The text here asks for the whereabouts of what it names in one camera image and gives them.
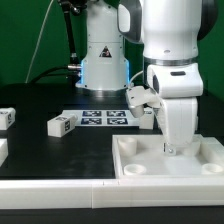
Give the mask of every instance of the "green backdrop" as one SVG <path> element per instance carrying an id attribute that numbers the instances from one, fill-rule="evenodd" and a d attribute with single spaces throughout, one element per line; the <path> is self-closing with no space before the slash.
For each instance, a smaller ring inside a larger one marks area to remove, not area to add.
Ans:
<path id="1" fill-rule="evenodd" d="M 117 7 L 118 0 L 107 0 Z M 38 34 L 50 0 L 0 1 L 0 86 L 25 82 Z M 212 32 L 199 42 L 199 66 L 205 88 L 224 100 L 224 1 L 219 0 L 219 18 Z M 85 14 L 72 17 L 77 53 L 86 54 Z M 130 74 L 142 69 L 143 46 L 126 43 Z M 67 36 L 61 8 L 55 0 L 31 72 L 34 78 L 48 68 L 69 62 Z M 42 82 L 65 82 L 47 78 Z"/>

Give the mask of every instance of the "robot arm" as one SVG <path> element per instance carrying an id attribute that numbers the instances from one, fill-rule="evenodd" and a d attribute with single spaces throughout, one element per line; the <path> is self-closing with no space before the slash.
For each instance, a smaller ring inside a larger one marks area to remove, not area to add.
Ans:
<path id="1" fill-rule="evenodd" d="M 118 18 L 119 30 L 128 40 L 144 43 L 146 89 L 127 90 L 130 110 L 140 117 L 147 103 L 154 108 L 168 148 L 188 147 L 196 127 L 196 96 L 203 92 L 197 39 L 214 25 L 216 1 L 123 0 Z"/>

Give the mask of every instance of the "white platform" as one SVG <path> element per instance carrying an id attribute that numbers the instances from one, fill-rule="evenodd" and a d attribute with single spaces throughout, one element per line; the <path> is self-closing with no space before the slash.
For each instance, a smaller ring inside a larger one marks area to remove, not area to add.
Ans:
<path id="1" fill-rule="evenodd" d="M 124 167 L 129 164 L 139 164 L 146 168 L 146 173 L 137 177 L 143 179 L 152 176 L 201 177 L 204 164 L 224 167 L 224 147 L 215 138 L 195 136 L 201 142 L 199 152 L 195 156 L 190 155 L 190 152 L 186 156 L 181 151 L 177 151 L 176 156 L 166 156 L 162 135 L 132 135 L 131 137 L 137 139 L 138 142 L 137 153 L 134 156 L 125 157 L 120 155 L 118 144 L 118 139 L 125 137 L 130 136 L 113 137 L 113 156 L 118 179 L 133 178 L 124 174 Z"/>

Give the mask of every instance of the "white cube with black marking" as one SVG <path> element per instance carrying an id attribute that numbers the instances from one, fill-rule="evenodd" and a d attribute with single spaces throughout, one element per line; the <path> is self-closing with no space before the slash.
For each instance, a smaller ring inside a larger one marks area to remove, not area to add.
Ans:
<path id="1" fill-rule="evenodd" d="M 8 156 L 7 139 L 0 139 L 0 166 L 4 163 Z"/>
<path id="2" fill-rule="evenodd" d="M 61 114 L 47 122 L 48 135 L 62 137 L 75 128 L 78 117 L 75 114 Z"/>
<path id="3" fill-rule="evenodd" d="M 152 130 L 154 126 L 154 112 L 152 108 L 144 108 L 145 114 L 139 119 L 140 129 Z"/>
<path id="4" fill-rule="evenodd" d="M 0 109 L 0 130 L 7 130 L 15 122 L 16 111 L 14 108 Z"/>

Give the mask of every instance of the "black tabletop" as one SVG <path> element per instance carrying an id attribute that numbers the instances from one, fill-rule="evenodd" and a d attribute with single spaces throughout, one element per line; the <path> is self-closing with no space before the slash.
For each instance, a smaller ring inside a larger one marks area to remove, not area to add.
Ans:
<path id="1" fill-rule="evenodd" d="M 62 138 L 47 135 L 47 121 L 64 109 L 123 110 L 124 96 L 94 98 L 67 85 L 14 84 L 0 89 L 0 108 L 14 107 L 16 122 L 1 131 L 9 156 L 0 179 L 113 179 L 112 135 L 157 134 L 137 128 L 76 127 Z M 199 133 L 224 143 L 224 103 L 199 99 Z M 223 207 L 1 210 L 0 223 L 224 223 Z"/>

